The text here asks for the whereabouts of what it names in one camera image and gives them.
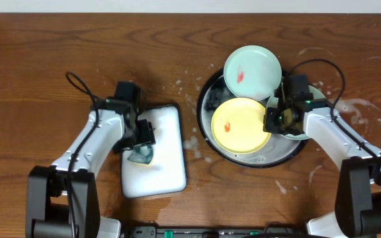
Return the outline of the mint green plate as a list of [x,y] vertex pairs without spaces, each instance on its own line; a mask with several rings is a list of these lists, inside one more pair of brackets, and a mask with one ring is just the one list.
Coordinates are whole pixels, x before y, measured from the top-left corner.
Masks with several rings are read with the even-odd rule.
[[[313,94],[314,99],[324,99],[325,98],[325,96],[323,95],[323,93],[320,90],[316,89],[315,87],[313,87],[311,85],[309,86],[309,90]],[[266,107],[267,108],[270,108],[270,107],[276,108],[277,106],[278,106],[278,98],[276,98],[274,95],[272,95],[268,99]],[[309,137],[306,134],[300,134],[297,136],[292,135],[292,134],[284,134],[283,137],[288,138],[288,139],[298,140],[298,141],[309,139]]]

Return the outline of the green yellow sponge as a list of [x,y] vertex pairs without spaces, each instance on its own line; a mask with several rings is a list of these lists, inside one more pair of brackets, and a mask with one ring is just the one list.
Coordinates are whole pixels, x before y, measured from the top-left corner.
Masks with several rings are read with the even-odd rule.
[[153,160],[153,147],[151,145],[135,148],[126,157],[127,160],[143,165],[149,165]]

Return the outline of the yellow plate with red stain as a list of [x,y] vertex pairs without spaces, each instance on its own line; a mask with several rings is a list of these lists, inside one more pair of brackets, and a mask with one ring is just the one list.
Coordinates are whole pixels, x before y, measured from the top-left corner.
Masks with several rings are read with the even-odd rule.
[[230,153],[250,154],[270,140],[263,130],[266,108],[253,99],[234,98],[222,103],[211,119],[210,127],[217,144]]

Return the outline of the mint plate with red stain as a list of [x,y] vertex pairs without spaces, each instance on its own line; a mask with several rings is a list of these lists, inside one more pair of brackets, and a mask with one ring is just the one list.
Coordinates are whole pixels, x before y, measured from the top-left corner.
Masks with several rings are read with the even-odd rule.
[[244,46],[231,53],[224,65],[224,81],[237,97],[269,98],[279,86],[282,68],[277,57],[261,46]]

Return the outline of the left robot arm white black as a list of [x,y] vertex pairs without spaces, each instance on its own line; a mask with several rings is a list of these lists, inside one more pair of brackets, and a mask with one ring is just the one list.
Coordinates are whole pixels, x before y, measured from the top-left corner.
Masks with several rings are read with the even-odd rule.
[[121,223],[101,216],[96,177],[111,151],[153,145],[151,122],[138,118],[134,102],[94,104],[88,121],[50,166],[28,175],[26,237],[119,237]]

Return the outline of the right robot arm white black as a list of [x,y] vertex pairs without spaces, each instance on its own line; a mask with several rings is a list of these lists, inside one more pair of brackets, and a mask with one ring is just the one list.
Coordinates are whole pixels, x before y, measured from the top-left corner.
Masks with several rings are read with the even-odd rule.
[[327,99],[312,95],[296,99],[271,97],[265,131],[305,134],[339,169],[333,212],[311,219],[309,235],[364,237],[381,234],[381,149],[369,144],[344,120]]

